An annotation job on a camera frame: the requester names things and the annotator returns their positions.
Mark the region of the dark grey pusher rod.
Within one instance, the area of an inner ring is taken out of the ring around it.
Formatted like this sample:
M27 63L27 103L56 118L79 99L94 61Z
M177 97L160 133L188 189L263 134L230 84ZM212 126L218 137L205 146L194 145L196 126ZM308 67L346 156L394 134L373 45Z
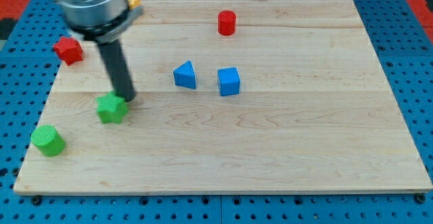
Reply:
M106 67L115 94L118 97L124 98L126 102L135 99L135 88L120 41L117 39L109 43L98 43L97 48Z

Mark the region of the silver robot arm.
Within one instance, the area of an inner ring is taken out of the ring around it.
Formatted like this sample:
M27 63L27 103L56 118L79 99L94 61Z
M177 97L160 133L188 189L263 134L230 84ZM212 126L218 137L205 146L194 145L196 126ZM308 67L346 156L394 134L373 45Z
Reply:
M143 14L141 0L54 0L70 33L93 41L106 67L114 92L126 102L136 92L123 54L120 36Z

